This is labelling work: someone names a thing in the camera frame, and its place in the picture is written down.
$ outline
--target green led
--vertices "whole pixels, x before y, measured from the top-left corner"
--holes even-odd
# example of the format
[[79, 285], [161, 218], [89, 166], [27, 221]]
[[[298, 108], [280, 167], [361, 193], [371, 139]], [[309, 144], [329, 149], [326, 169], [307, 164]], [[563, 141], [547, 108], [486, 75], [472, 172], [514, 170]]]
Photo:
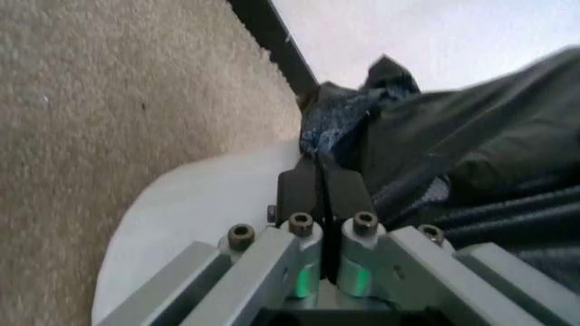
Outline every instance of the green led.
[[356, 295], [366, 294], [368, 284], [371, 279], [371, 273], [365, 268], [359, 268], [357, 272], [357, 281], [355, 283], [355, 293]]
[[310, 270], [308, 268], [302, 268], [298, 273], [294, 294], [296, 297], [307, 297], [310, 294]]

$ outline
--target black edge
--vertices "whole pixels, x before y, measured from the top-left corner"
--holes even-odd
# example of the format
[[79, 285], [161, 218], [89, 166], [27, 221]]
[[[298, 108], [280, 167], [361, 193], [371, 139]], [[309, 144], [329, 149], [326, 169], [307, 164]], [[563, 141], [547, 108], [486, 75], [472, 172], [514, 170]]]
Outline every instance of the black edge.
[[269, 0], [228, 2], [258, 44], [270, 51], [270, 60], [278, 65], [295, 94], [303, 95], [317, 86], [310, 68]]

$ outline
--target bolt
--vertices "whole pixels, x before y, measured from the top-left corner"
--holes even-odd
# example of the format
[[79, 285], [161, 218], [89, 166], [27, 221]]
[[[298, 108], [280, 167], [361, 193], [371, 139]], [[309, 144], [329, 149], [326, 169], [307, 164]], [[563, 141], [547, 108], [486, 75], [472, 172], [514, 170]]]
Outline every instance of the bolt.
[[288, 218], [288, 228], [294, 235], [305, 238], [312, 234], [314, 220], [308, 213], [294, 213]]
[[228, 232], [228, 243], [235, 251], [244, 251], [254, 242], [255, 232], [248, 224], [236, 224]]
[[445, 237], [443, 231], [431, 224], [421, 224], [417, 230], [423, 233], [429, 240], [433, 241], [437, 246], [442, 246]]
[[276, 205], [268, 205], [266, 219], [268, 223], [276, 223]]
[[375, 234], [378, 226], [378, 218], [373, 213], [361, 211], [356, 213], [352, 220], [352, 227], [356, 234], [360, 236], [371, 236]]

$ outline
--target cloth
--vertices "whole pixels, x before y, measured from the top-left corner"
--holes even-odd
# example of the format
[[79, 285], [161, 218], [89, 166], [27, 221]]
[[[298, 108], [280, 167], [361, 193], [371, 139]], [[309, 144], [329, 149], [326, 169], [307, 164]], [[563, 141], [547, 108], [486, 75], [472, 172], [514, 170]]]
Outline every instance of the cloth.
[[[580, 275], [571, 263], [580, 198], [535, 197], [580, 184], [579, 48], [478, 86], [428, 94], [384, 57], [361, 89], [325, 84], [313, 94], [302, 103], [302, 151], [359, 171], [388, 229], [527, 198], [517, 213], [485, 212], [444, 230], [461, 246], [503, 245], [580, 292], [571, 277]], [[446, 177], [449, 196], [421, 200]]]

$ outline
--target beige carpet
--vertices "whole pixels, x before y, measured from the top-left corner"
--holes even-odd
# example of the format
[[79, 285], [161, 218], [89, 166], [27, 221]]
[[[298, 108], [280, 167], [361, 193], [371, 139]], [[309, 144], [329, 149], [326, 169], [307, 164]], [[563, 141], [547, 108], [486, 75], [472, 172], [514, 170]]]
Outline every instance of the beige carpet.
[[0, 0], [0, 320], [85, 325], [107, 241], [157, 176], [295, 136], [224, 0]]

